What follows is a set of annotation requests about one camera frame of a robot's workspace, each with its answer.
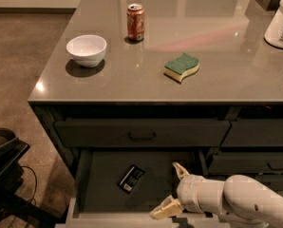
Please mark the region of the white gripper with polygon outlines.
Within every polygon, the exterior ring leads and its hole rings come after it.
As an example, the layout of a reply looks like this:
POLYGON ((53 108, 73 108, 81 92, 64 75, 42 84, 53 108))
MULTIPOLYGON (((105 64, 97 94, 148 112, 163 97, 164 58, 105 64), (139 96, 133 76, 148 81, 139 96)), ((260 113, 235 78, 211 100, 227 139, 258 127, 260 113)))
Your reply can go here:
POLYGON ((198 202, 200 184, 204 181, 202 176, 190 173, 178 162, 172 162, 178 178, 181 180, 177 188, 178 199, 168 196, 162 203, 154 208, 149 216, 152 219, 166 219, 182 213, 183 208, 188 212, 202 213, 198 202))

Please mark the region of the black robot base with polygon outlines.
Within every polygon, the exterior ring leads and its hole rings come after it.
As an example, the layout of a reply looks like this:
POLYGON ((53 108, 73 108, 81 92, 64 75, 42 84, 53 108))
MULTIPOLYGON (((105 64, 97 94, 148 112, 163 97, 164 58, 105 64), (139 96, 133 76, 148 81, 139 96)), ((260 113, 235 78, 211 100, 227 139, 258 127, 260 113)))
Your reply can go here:
POLYGON ((54 228, 66 222, 66 212, 58 218, 15 195, 23 183, 23 168, 18 161, 29 150, 13 131, 0 128, 0 221, 14 215, 28 223, 39 223, 43 228, 54 228))

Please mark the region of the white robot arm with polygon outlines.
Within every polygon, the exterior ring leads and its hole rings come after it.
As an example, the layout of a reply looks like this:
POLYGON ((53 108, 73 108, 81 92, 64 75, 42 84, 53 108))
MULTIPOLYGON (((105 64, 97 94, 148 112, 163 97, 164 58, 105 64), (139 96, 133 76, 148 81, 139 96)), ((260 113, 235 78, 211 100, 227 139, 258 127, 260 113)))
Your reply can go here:
POLYGON ((209 180, 189 173, 179 163, 177 195, 169 196, 150 212, 152 219, 177 216, 183 211, 213 213, 232 228, 283 228, 283 197, 252 178, 233 175, 209 180))

